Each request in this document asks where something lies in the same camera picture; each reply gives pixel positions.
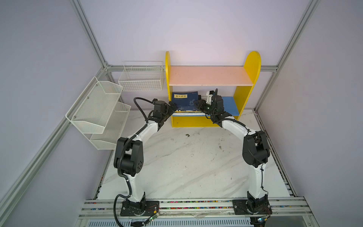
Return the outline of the white portfolio book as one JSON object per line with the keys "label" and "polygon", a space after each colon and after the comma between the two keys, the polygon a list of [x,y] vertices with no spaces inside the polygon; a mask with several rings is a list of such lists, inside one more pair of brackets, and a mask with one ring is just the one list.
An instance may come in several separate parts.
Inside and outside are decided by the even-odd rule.
{"label": "white portfolio book", "polygon": [[203,112],[174,112],[173,116],[204,116]]}

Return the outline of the navy book yellow label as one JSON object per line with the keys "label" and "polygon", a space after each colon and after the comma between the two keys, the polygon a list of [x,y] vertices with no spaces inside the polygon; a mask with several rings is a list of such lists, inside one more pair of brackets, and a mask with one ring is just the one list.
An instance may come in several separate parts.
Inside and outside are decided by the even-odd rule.
{"label": "navy book yellow label", "polygon": [[172,102],[177,105],[179,112],[194,112],[197,107],[194,102],[199,100],[198,92],[173,92]]}

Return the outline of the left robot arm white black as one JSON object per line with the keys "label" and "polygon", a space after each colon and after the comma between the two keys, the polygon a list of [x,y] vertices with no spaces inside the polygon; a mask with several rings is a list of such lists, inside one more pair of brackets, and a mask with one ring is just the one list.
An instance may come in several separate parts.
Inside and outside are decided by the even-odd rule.
{"label": "left robot arm white black", "polygon": [[131,136],[120,137],[116,143],[113,165],[117,170],[119,177],[126,181],[128,194],[118,194],[114,200],[113,211],[116,214],[116,204],[119,198],[123,198],[123,204],[120,216],[141,216],[151,211],[147,206],[157,209],[158,202],[146,201],[146,194],[142,190],[137,179],[144,165],[143,145],[158,132],[166,120],[177,110],[177,105],[170,101],[153,99],[152,101],[145,98],[136,97],[133,99],[134,104],[142,113],[145,124]]}

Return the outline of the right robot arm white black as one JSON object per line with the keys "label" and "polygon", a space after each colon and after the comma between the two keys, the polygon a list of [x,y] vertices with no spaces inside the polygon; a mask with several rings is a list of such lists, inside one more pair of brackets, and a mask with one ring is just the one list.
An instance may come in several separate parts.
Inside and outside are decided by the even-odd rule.
{"label": "right robot arm white black", "polygon": [[236,120],[224,109],[223,98],[213,93],[208,103],[204,99],[194,101],[194,105],[213,124],[230,131],[243,141],[242,156],[250,167],[250,185],[247,191],[245,210],[249,214],[270,214],[268,207],[268,191],[264,188],[265,170],[270,150],[267,135],[263,131],[254,131]]}

